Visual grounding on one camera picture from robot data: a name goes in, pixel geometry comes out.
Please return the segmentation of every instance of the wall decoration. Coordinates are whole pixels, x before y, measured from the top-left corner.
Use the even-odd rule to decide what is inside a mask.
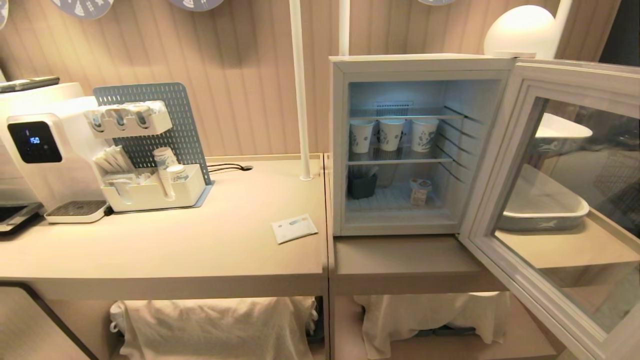
[[[106,14],[113,0],[51,0],[60,10],[80,19],[98,19]]]
[[[0,29],[6,24],[9,17],[9,0],[0,0]]]
[[[220,5],[223,0],[169,0],[172,4],[192,12],[205,12]]]

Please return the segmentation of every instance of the white organizer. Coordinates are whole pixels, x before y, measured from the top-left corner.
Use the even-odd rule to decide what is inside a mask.
[[[117,127],[116,120],[113,118],[106,118],[104,121],[104,131],[96,131],[90,123],[89,127],[92,129],[92,133],[96,138],[124,138],[128,136],[142,136],[142,135],[158,135],[172,128],[171,117],[168,111],[162,111],[149,116],[149,127],[140,127],[136,122],[135,117],[125,117],[126,129],[121,130]]]
[[[175,194],[173,200],[165,197],[164,188],[156,168],[144,168],[141,171],[155,172],[142,185],[127,187],[128,193],[119,194],[115,187],[103,186],[102,192],[115,212],[141,211],[151,209],[184,208],[193,206],[205,188],[199,164],[185,165],[189,179],[172,183]]]

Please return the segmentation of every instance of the small packet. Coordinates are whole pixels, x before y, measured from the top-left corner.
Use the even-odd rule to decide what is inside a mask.
[[[409,180],[409,183],[411,185],[411,204],[424,205],[427,202],[429,192],[433,190],[431,181],[413,178]]]
[[[304,238],[305,236],[317,234],[318,232],[309,214],[288,218],[287,220],[279,222],[272,222],[271,227],[273,228],[273,233],[276,236],[278,244]]]

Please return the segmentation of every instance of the fridge vent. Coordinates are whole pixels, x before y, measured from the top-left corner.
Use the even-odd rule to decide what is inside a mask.
[[[407,116],[413,101],[376,101],[376,116]]]

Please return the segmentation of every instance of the glass fridge door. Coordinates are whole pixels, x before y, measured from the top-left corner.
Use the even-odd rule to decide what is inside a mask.
[[[584,357],[638,358],[640,71],[536,61],[512,78],[510,130],[461,238]]]

